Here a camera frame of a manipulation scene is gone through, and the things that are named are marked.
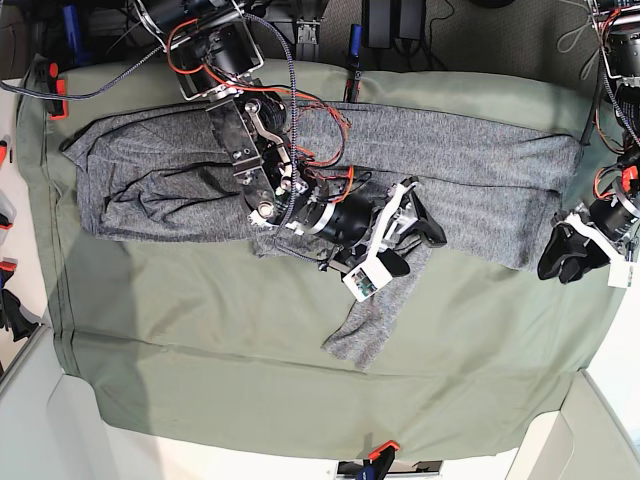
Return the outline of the blue clamp top left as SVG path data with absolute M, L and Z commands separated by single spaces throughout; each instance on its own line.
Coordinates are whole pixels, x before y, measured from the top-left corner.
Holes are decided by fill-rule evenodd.
M 63 22 L 67 43 L 72 55 L 73 63 L 80 65 L 83 60 L 83 47 L 81 41 L 81 29 L 77 16 L 77 10 L 73 4 L 62 7 Z

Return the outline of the blue orange clamp top centre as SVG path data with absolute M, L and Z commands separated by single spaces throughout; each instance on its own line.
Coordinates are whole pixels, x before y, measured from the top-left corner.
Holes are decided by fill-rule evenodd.
M 360 69 L 360 47 L 361 47 L 362 26 L 352 24 L 350 27 L 349 46 L 347 54 L 347 69 L 349 78 L 344 91 L 344 102 L 356 103 L 359 95 L 359 84 L 361 80 Z

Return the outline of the grey heathered T-shirt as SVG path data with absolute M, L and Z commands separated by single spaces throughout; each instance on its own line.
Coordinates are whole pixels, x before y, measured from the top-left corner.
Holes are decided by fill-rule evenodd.
M 380 196 L 409 175 L 449 248 L 532 271 L 552 214 L 579 163 L 568 135 L 453 114 L 350 104 L 347 157 Z M 238 187 L 200 108 L 180 106 L 96 121 L 65 152 L 76 165 L 82 226 L 110 240 L 247 240 L 274 250 L 240 210 Z

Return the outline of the green table cloth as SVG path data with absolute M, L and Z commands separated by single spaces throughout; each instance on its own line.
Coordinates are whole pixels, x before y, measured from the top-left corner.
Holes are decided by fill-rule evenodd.
M 349 123 L 302 106 L 298 141 L 321 160 L 343 153 L 350 104 L 487 120 L 577 142 L 590 102 L 572 90 L 482 73 L 369 72 L 356 103 L 344 69 L 270 60 L 264 84 L 300 90 Z M 328 243 L 249 224 L 247 240 L 102 239 L 81 223 L 77 167 L 65 152 L 96 121 L 200 108 L 163 61 L 49 120 L 42 101 L 16 111 L 17 164 L 29 187 L 53 343 L 63 370 L 92 388 L 109 425 L 205 445 L 351 459 L 388 440 L 403 458 L 449 459 L 517 446 L 557 410 L 603 341 L 623 294 L 597 269 L 563 285 L 446 246 L 408 239 L 410 275 L 360 303 L 335 271 L 312 263 Z M 580 147 L 559 210 L 586 197 L 612 156 Z

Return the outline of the orange black tools left floor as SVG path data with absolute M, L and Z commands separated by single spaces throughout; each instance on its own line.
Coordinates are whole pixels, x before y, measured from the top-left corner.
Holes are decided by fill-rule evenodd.
M 16 210 L 8 197 L 1 192 L 1 243 L 13 227 Z M 13 260 L 1 259 L 1 328 L 10 331 L 13 342 L 28 339 L 39 327 L 38 321 L 31 321 L 21 310 L 19 298 L 7 288 L 17 269 Z

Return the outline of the orange blue clamp bottom centre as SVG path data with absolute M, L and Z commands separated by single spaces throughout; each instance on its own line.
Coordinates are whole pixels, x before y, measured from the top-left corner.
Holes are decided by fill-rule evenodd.
M 363 467 L 356 474 L 357 480 L 383 480 L 395 461 L 400 445 L 389 440 L 371 451 L 363 461 Z

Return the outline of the red handled tool left edge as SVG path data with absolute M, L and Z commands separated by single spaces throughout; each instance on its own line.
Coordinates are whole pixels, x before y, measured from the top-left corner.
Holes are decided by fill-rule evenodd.
M 11 137 L 3 135 L 0 139 L 0 167 L 8 161 L 11 152 Z

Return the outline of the aluminium frame bracket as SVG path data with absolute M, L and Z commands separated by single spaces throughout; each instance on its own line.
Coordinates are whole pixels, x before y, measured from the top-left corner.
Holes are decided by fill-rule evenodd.
M 296 25 L 296 59 L 317 62 L 319 60 L 319 29 L 318 21 L 299 20 Z

